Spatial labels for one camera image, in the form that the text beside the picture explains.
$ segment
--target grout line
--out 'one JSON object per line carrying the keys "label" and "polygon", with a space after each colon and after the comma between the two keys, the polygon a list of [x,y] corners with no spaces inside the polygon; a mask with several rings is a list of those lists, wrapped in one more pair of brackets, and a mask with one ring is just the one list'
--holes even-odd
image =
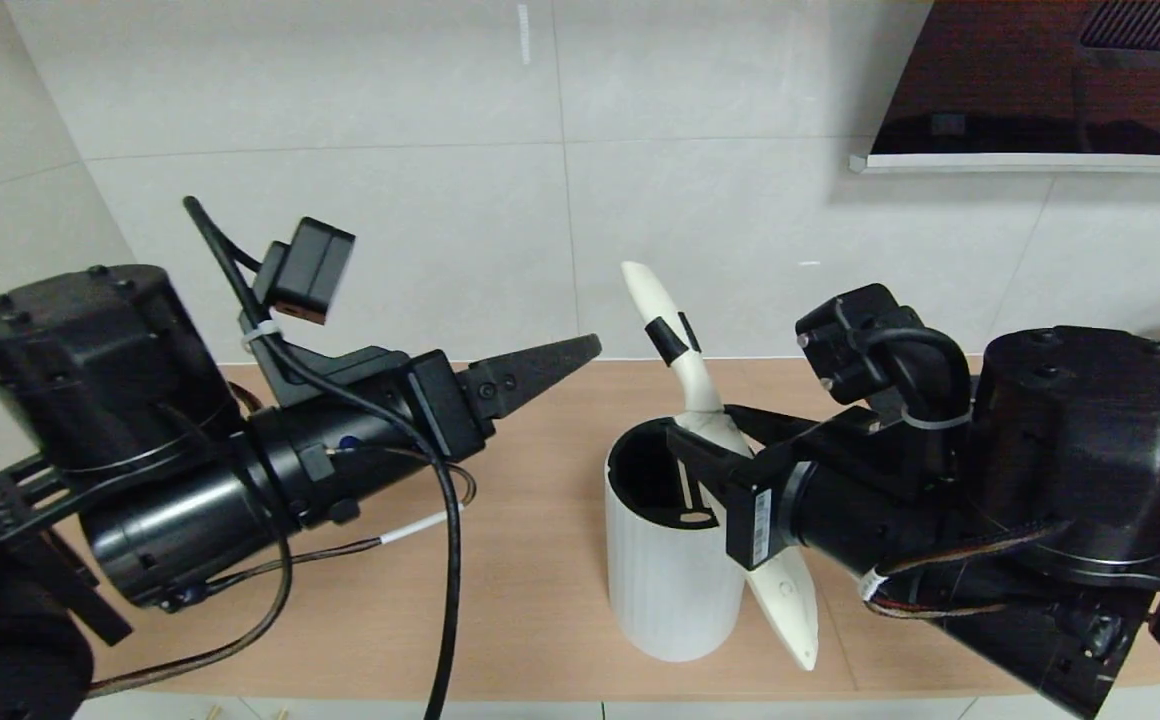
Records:
{"label": "grout line", "polygon": [[528,145],[561,145],[561,140],[523,141],[406,141],[394,145],[324,145],[319,147],[233,147],[232,150],[193,150],[187,152],[145,152],[136,155],[103,155],[84,158],[86,163],[102,163],[104,160],[146,160],[151,158],[193,158],[198,155],[237,155],[242,152],[310,152],[320,150],[442,150],[442,147],[519,147]]}
{"label": "grout line", "polygon": [[967,717],[967,713],[969,713],[970,711],[972,711],[972,708],[973,708],[973,707],[976,707],[976,704],[977,704],[978,701],[979,701],[979,698],[978,698],[978,697],[973,697],[973,698],[972,698],[972,703],[970,703],[970,705],[967,705],[967,710],[964,710],[964,711],[963,711],[963,714],[958,715],[958,720],[963,720],[963,718],[964,718],[964,717]]}
{"label": "grout line", "polygon": [[1012,270],[1012,277],[1006,279],[1006,288],[1002,288],[1002,300],[996,305],[996,310],[993,311],[993,319],[989,320],[988,329],[986,330],[987,337],[984,339],[984,344],[993,340],[993,328],[996,328],[996,320],[1002,315],[1002,310],[1006,307],[1006,299],[1012,294],[1012,286],[1015,283],[1015,275],[1020,274],[1020,268],[1024,266],[1024,257],[1029,254],[1029,247],[1034,246],[1034,237],[1038,232],[1038,225],[1042,224],[1042,214],[1047,211],[1047,203],[1051,202],[1051,191],[1056,189],[1057,176],[1051,176],[1051,184],[1047,184],[1047,192],[1042,197],[1042,206],[1038,208],[1038,217],[1034,218],[1034,226],[1029,228],[1029,238],[1024,241],[1024,247],[1020,249],[1020,259],[1015,261],[1015,269]]}
{"label": "grout line", "polygon": [[80,165],[82,160],[68,160],[67,163],[63,165],[51,165],[50,168],[42,168],[41,170],[32,170],[31,173],[24,173],[22,176],[16,176],[13,179],[0,179],[0,184],[7,184],[10,182],[21,181],[21,179],[30,179],[32,176],[41,176],[41,174],[50,173],[51,170],[63,170],[64,168],[71,167],[71,165]]}
{"label": "grout line", "polygon": [[[554,42],[557,61],[557,42]],[[561,88],[558,92],[558,109],[561,110]],[[104,160],[146,160],[152,158],[193,158],[198,155],[235,155],[242,152],[306,152],[319,150],[442,150],[442,147],[517,147],[534,145],[616,145],[631,141],[735,141],[735,140],[872,140],[867,134],[754,134],[754,136],[701,136],[701,137],[621,137],[606,140],[523,140],[523,141],[403,141],[375,143],[374,145],[324,145],[318,147],[235,147],[235,150],[191,150],[174,152],[138,152],[131,155],[96,155],[82,158],[84,163],[102,163]]]}
{"label": "grout line", "polygon": [[247,698],[238,697],[237,700],[240,701],[242,704],[242,707],[246,707],[252,715],[255,715],[256,720],[264,720],[264,717],[260,715],[259,712],[256,712],[256,708],[252,707],[251,704],[247,703]]}
{"label": "grout line", "polygon": [[577,271],[577,225],[571,217],[571,165],[567,163],[567,121],[561,106],[561,57],[558,53],[558,14],[549,0],[549,22],[553,27],[553,70],[558,82],[558,134],[561,137],[561,183],[567,195],[567,241],[571,242],[571,297],[575,303],[577,334],[583,333],[580,323],[580,277]]}

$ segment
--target screw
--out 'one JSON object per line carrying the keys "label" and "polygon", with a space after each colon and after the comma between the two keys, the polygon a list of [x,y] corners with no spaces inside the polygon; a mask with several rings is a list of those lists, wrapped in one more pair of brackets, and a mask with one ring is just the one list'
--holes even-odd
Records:
{"label": "screw", "polygon": [[27,311],[23,310],[16,310],[14,313],[7,313],[3,315],[3,322],[8,325],[23,325],[28,323],[28,320],[30,320],[30,315],[28,315]]}

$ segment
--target white cylindrical container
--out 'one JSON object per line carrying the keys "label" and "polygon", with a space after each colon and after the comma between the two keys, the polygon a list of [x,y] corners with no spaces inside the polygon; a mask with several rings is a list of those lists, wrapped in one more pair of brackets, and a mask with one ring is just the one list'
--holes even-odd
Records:
{"label": "white cylindrical container", "polygon": [[702,511],[699,488],[680,477],[664,436],[670,424],[636,426],[607,457],[607,580],[629,641],[686,662],[731,635],[745,579],[717,521]]}

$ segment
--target wooden tabletop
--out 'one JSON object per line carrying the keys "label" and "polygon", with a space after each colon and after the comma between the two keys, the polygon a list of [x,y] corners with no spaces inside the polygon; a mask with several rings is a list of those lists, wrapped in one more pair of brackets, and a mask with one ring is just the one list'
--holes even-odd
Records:
{"label": "wooden tabletop", "polygon": [[[797,359],[711,363],[728,402],[826,419],[838,410]],[[269,398],[259,370],[227,374]],[[862,700],[1028,692],[1009,675],[922,623],[860,605],[854,580],[809,552],[821,649],[804,672],[746,594],[735,633],[702,660],[643,655],[607,602],[603,459],[624,430],[675,413],[681,395],[661,363],[593,363],[499,421],[466,461],[478,500],[462,515],[464,592],[452,700]],[[362,506],[347,528],[319,528],[296,552],[351,541],[440,509],[438,485],[416,474]],[[77,529],[67,534],[77,538]],[[274,630],[241,655],[159,685],[210,694],[422,700],[438,650],[445,544],[428,530],[358,557],[298,566]],[[158,664],[231,641],[264,614],[277,573],[181,614],[140,611],[117,594],[136,633],[97,648],[96,676]],[[1119,685],[1160,683],[1160,655],[1141,634]]]}

